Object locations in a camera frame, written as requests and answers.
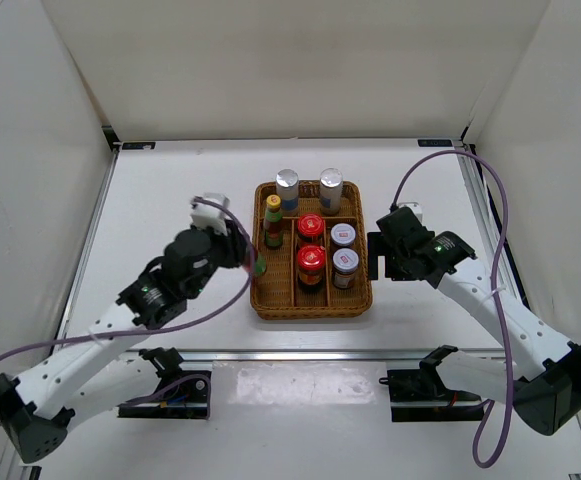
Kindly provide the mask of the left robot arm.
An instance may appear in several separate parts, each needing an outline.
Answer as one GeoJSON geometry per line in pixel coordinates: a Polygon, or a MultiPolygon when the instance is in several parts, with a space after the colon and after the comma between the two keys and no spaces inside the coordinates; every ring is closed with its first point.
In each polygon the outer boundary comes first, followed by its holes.
{"type": "Polygon", "coordinates": [[[67,338],[36,366],[0,374],[0,426],[26,464],[54,452],[86,420],[124,403],[168,400],[187,381],[179,358],[149,350],[120,356],[145,336],[165,331],[214,273],[249,264],[250,241],[238,223],[191,226],[151,260],[87,332],[67,338]]]}

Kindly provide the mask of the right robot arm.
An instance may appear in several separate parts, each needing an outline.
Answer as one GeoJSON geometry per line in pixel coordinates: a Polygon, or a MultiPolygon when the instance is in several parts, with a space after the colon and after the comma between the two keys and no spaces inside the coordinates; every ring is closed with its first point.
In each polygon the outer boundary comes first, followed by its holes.
{"type": "Polygon", "coordinates": [[[385,261],[393,281],[423,281],[463,308],[504,349],[501,362],[443,345],[419,363],[410,386],[440,400],[462,391],[510,403],[531,429],[550,436],[581,411],[581,343],[554,330],[491,283],[491,269],[457,234],[435,234],[408,207],[394,207],[368,235],[368,276],[385,261]]]}

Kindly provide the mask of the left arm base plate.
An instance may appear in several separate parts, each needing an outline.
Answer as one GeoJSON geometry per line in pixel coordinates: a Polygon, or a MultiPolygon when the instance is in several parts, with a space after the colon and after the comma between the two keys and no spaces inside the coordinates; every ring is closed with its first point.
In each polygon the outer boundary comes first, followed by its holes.
{"type": "Polygon", "coordinates": [[[210,418],[210,363],[186,361],[174,348],[142,349],[139,357],[149,362],[159,383],[153,394],[159,396],[143,403],[126,402],[118,407],[123,419],[208,420],[210,418]]]}

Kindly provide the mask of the blue-label pellet jar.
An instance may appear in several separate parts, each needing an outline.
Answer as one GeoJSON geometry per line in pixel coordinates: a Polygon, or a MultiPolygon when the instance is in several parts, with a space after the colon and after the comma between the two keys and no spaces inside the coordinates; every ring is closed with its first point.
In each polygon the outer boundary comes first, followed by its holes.
{"type": "Polygon", "coordinates": [[[323,170],[319,178],[319,202],[321,211],[336,215],[340,210],[343,190],[343,175],[336,168],[323,170]]]}
{"type": "Polygon", "coordinates": [[[276,175],[276,194],[281,199],[281,210],[295,217],[299,212],[299,176],[292,169],[282,169],[276,175]]]}

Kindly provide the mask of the yellow-cap sauce bottle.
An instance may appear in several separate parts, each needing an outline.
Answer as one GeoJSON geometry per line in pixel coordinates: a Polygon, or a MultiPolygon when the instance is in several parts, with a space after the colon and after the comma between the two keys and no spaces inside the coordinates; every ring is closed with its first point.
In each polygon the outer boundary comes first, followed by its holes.
{"type": "Polygon", "coordinates": [[[267,264],[265,257],[257,249],[254,249],[254,258],[251,258],[249,253],[246,253],[243,268],[254,278],[259,278],[266,273],[267,264]]]}
{"type": "Polygon", "coordinates": [[[266,198],[263,228],[265,245],[270,249],[280,248],[283,244],[283,213],[281,198],[276,194],[266,198]]]}

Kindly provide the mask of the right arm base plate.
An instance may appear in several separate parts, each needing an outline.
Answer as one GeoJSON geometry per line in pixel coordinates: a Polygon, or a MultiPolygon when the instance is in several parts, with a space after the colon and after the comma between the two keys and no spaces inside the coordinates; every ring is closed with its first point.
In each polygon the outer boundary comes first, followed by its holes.
{"type": "Polygon", "coordinates": [[[434,394],[415,369],[388,370],[378,383],[389,395],[393,423],[480,422],[485,400],[463,391],[434,394]]]}

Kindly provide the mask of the red-lid chili jar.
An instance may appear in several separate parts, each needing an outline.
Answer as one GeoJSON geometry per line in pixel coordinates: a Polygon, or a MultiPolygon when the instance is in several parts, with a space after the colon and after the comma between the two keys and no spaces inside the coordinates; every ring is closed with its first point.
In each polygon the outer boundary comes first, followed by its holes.
{"type": "Polygon", "coordinates": [[[324,284],[326,251],[319,245],[305,245],[297,252],[297,278],[305,292],[316,292],[324,284]]]}
{"type": "Polygon", "coordinates": [[[321,245],[325,231],[324,219],[315,213],[304,214],[297,221],[298,246],[321,245]]]}

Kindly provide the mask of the white-lid spice jar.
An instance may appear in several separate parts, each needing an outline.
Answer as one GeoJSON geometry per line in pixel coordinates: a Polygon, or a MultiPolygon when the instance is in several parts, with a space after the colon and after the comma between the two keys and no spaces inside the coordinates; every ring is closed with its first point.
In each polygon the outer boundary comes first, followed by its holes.
{"type": "Polygon", "coordinates": [[[340,248],[334,252],[333,284],[336,288],[349,289],[354,285],[359,262],[359,255],[353,249],[340,248]]]}
{"type": "Polygon", "coordinates": [[[337,223],[330,230],[330,240],[334,250],[352,248],[356,240],[356,229],[348,223],[337,223]]]}

